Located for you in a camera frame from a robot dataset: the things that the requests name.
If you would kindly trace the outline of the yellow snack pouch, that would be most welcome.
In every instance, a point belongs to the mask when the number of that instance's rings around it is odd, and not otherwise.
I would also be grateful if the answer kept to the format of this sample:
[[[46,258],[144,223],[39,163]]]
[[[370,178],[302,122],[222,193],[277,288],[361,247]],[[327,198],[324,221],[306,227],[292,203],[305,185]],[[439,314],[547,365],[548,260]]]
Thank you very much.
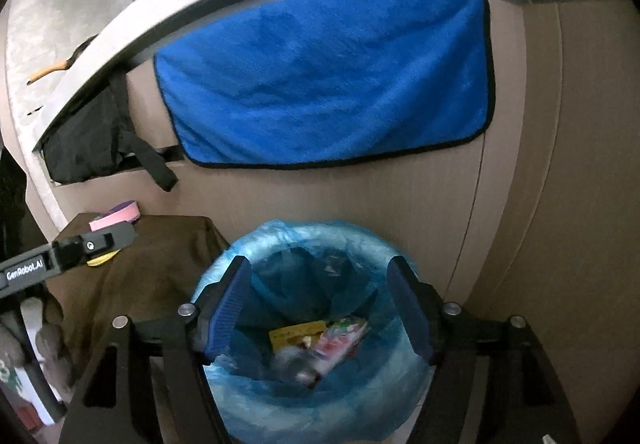
[[[320,339],[325,331],[326,323],[323,321],[303,323],[270,331],[269,340],[274,353],[278,353],[290,346],[309,349]]]

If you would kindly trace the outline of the blue hanging towel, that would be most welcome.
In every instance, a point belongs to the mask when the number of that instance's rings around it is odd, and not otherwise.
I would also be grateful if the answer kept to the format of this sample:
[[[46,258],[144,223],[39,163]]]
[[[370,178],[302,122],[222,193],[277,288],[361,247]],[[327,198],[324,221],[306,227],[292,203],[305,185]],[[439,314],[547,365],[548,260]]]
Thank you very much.
[[[496,106],[488,0],[270,0],[153,58],[172,128],[209,168],[330,167],[449,149]]]

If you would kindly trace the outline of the white yellow round scrubber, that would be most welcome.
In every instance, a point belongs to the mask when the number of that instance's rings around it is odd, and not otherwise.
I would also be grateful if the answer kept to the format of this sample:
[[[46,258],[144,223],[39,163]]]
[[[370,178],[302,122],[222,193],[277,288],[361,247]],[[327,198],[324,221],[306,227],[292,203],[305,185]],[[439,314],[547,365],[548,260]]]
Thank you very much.
[[[88,260],[87,265],[90,268],[99,267],[100,265],[103,265],[106,262],[114,259],[119,253],[120,253],[119,249],[111,251],[110,253],[104,253],[104,255],[97,256]]]

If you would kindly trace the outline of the silver wrapper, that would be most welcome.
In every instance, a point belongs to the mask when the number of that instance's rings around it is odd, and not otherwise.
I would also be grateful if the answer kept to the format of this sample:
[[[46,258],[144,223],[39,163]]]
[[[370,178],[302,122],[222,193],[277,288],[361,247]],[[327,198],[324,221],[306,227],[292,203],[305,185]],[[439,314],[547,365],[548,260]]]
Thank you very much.
[[[317,359],[309,349],[286,346],[274,354],[273,372],[284,382],[298,383],[312,388],[319,380]]]

